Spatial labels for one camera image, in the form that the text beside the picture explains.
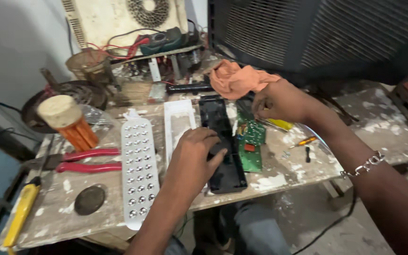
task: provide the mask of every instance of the screwdriver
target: screwdriver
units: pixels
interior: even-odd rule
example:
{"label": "screwdriver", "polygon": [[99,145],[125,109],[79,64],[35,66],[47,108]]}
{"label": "screwdriver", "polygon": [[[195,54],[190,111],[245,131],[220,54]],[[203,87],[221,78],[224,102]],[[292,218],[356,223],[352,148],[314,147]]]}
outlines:
{"label": "screwdriver", "polygon": [[292,149],[293,147],[297,147],[297,146],[303,146],[303,145],[308,144],[308,143],[310,143],[310,142],[312,142],[312,141],[314,141],[316,139],[317,139],[316,136],[310,136],[310,137],[306,138],[305,140],[302,140],[298,144],[292,145],[291,147],[289,147],[289,149]]}
{"label": "screwdriver", "polygon": [[29,183],[23,187],[20,192],[20,201],[18,202],[17,209],[15,211],[15,216],[10,224],[6,238],[4,239],[3,246],[7,247],[7,253],[9,255],[14,255],[15,252],[13,247],[18,239],[23,224],[25,223],[26,217],[28,217],[31,207],[34,204],[34,200],[40,190],[41,179],[40,174],[47,163],[48,155],[50,154],[51,147],[53,145],[54,135],[48,144],[47,151],[45,152],[45,157],[43,159],[42,165],[37,172],[37,176],[34,177]]}

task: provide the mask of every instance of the cylindrical container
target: cylindrical container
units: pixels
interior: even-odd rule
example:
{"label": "cylindrical container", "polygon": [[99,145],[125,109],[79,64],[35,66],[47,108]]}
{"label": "cylindrical container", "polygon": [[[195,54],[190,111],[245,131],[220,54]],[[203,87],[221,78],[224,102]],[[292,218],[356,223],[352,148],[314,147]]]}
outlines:
{"label": "cylindrical container", "polygon": [[65,66],[79,80],[104,82],[109,79],[105,73],[105,58],[106,55],[98,50],[87,50],[71,56],[65,62]]}
{"label": "cylindrical container", "polygon": [[87,151],[97,146],[97,136],[71,96],[59,95],[48,98],[38,106],[37,114],[51,128],[64,136],[77,152]]}

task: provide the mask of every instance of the pliers handle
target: pliers handle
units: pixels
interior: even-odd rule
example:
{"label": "pliers handle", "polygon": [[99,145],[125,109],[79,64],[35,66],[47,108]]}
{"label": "pliers handle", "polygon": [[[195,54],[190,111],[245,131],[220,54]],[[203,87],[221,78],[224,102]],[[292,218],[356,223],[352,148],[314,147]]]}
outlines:
{"label": "pliers handle", "polygon": [[74,171],[81,173],[99,173],[107,171],[121,171],[122,163],[108,163],[99,165],[86,165],[74,163],[74,161],[82,160],[88,157],[99,156],[118,156],[121,152],[117,148],[111,149],[93,149],[80,153],[66,153],[62,157],[62,162],[55,168],[57,172]]}

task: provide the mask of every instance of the floor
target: floor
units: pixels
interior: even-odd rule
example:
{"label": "floor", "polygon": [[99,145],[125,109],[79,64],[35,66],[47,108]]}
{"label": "floor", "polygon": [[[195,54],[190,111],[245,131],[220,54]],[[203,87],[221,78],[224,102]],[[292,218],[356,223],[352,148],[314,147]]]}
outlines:
{"label": "floor", "polygon": [[[343,198],[330,199],[322,184],[297,188],[283,193],[256,199],[272,208],[281,231],[291,247],[291,252],[308,244],[325,227],[348,212],[352,201],[349,190]],[[202,221],[195,216],[185,226],[180,240],[188,251],[195,247],[193,221]],[[207,254],[227,255],[216,247],[207,247]],[[320,254],[376,254],[392,255],[394,252],[371,220],[363,203],[358,200],[351,217],[328,230],[315,244],[301,255]]]}

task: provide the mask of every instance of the multimeter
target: multimeter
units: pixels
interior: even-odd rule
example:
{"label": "multimeter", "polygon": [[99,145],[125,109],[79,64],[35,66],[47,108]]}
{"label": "multimeter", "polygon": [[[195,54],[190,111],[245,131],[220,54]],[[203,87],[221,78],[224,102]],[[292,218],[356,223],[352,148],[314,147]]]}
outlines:
{"label": "multimeter", "polygon": [[149,43],[141,44],[139,46],[144,55],[152,55],[178,49],[184,42],[182,33],[178,27],[156,34],[145,35],[143,38],[149,38]]}

